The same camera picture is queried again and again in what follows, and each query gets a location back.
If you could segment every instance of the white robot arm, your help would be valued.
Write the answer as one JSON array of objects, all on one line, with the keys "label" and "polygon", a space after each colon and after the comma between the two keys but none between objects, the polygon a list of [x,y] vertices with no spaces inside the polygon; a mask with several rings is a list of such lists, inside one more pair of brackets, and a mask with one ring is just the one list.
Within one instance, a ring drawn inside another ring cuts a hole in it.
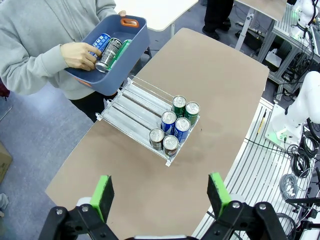
[{"label": "white robot arm", "polygon": [[284,143],[288,144],[287,147],[299,144],[303,122],[308,118],[320,124],[320,73],[317,71],[311,71],[305,76],[295,102],[286,111],[271,118],[270,124],[276,135],[276,141],[273,142],[282,148]]},{"label": "white robot arm", "polygon": [[299,20],[295,26],[291,27],[290,36],[296,40],[306,39],[309,41],[307,30],[313,19],[318,15],[316,8],[318,0],[298,0],[293,6],[293,10],[300,13]]}]

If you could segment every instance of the black pants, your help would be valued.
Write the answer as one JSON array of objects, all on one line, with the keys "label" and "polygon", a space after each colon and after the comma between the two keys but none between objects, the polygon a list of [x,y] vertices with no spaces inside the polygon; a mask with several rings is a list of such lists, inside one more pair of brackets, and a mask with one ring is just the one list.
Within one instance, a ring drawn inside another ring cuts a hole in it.
[{"label": "black pants", "polygon": [[96,113],[100,114],[105,109],[104,99],[113,99],[115,96],[117,96],[117,93],[112,96],[105,96],[95,91],[84,98],[70,101],[95,123],[97,121]]},{"label": "black pants", "polygon": [[231,13],[234,0],[207,0],[204,30],[214,32]]}]

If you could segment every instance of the can rack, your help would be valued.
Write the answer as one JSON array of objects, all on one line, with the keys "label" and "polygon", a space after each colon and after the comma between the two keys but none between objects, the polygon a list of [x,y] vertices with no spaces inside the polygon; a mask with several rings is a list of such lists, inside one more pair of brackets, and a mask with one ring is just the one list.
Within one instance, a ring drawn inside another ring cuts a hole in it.
[{"label": "can rack", "polygon": [[123,87],[118,89],[118,94],[113,100],[107,101],[104,111],[96,113],[99,121],[105,120],[130,138],[134,139],[150,151],[166,160],[166,166],[170,166],[181,148],[188,140],[200,116],[191,126],[186,140],[178,145],[177,153],[168,157],[164,150],[154,149],[149,142],[150,130],[161,127],[161,116],[172,108],[174,96],[159,89],[156,86],[136,77],[128,77]]}]

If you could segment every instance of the shoe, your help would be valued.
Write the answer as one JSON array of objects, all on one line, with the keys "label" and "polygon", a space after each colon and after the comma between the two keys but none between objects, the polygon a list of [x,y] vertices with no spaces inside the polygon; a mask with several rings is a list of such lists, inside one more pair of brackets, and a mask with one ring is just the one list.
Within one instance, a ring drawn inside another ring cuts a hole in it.
[{"label": "shoe", "polygon": [[216,33],[216,31],[206,31],[206,30],[205,30],[205,27],[203,27],[203,28],[202,28],[202,32],[203,32],[205,35],[207,35],[208,37],[213,38],[213,39],[215,39],[215,40],[217,40],[217,41],[220,39],[220,37],[219,37],[218,33]]},{"label": "shoe", "polygon": [[222,30],[222,31],[225,31],[225,32],[228,32],[229,29],[230,29],[230,26],[228,26],[227,24],[223,23],[222,25],[220,25],[218,27],[218,29]]},{"label": "shoe", "polygon": [[231,27],[231,21],[230,21],[230,18],[227,18],[224,22],[223,22],[224,25],[227,25],[229,28]]}]

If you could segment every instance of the hoodie sleeve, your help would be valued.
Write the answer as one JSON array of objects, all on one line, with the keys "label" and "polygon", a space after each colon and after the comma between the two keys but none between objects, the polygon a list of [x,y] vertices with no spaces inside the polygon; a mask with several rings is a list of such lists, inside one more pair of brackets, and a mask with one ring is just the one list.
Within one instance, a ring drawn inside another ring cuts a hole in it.
[{"label": "hoodie sleeve", "polygon": [[96,15],[100,21],[107,16],[117,14],[115,7],[116,3],[114,0],[95,0]]},{"label": "hoodie sleeve", "polygon": [[0,28],[0,77],[11,91],[22,95],[38,92],[59,71],[67,68],[57,45],[37,57],[29,56],[19,39]]}]

